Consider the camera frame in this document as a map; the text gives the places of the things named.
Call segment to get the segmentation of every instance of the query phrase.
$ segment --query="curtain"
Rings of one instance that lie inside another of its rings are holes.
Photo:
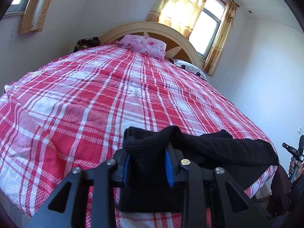
[[[226,4],[223,16],[224,19],[221,22],[203,69],[203,71],[210,76],[214,75],[217,65],[222,57],[224,46],[232,28],[237,7],[237,4],[233,1],[229,1]]]
[[[189,39],[206,0],[157,0],[146,21],[167,25]]]
[[[20,34],[41,32],[51,0],[29,0],[21,22]]]

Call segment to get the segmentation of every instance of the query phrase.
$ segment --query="hand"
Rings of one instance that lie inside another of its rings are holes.
[[[302,174],[303,164],[298,160],[295,161],[295,164],[299,167],[297,174],[295,175],[295,178],[294,178],[294,180],[297,180]],[[289,166],[289,174],[292,173],[294,167],[295,167],[295,165],[293,162],[293,157],[291,157],[290,166]]]

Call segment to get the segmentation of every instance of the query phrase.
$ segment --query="metal screw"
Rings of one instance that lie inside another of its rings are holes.
[[[108,159],[107,160],[107,165],[114,165],[116,163],[115,159]]]
[[[72,172],[74,174],[77,174],[77,173],[81,172],[81,168],[80,167],[75,167],[75,168],[72,169]]]
[[[182,160],[180,161],[180,163],[181,163],[182,165],[190,165],[190,160],[189,160],[189,159],[182,159]]]
[[[215,169],[215,172],[216,172],[217,174],[223,174],[223,173],[225,172],[225,170],[224,170],[224,168],[222,168],[222,167],[217,167],[217,168]]]

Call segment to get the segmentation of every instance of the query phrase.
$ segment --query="red and white plaid blanket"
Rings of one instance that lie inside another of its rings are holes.
[[[207,81],[114,44],[55,60],[6,85],[5,92],[0,188],[29,215],[71,168],[89,169],[111,158],[130,126],[159,131],[177,125],[192,135],[225,129],[234,138],[270,142]],[[246,194],[252,197],[275,170],[267,169]],[[118,228],[178,228],[181,214],[116,211],[116,220]]]

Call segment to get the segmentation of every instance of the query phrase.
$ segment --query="pillow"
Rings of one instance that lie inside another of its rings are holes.
[[[144,55],[155,57],[156,59],[165,61],[167,44],[161,40],[127,34],[119,42],[124,48],[132,49]]]
[[[207,80],[205,73],[203,71],[201,71],[197,66],[195,66],[191,63],[185,62],[183,60],[180,60],[180,59],[171,58],[171,60],[173,61],[173,64],[175,66],[185,69],[186,71],[189,71],[189,72],[197,75],[198,77],[202,78],[203,80]]]

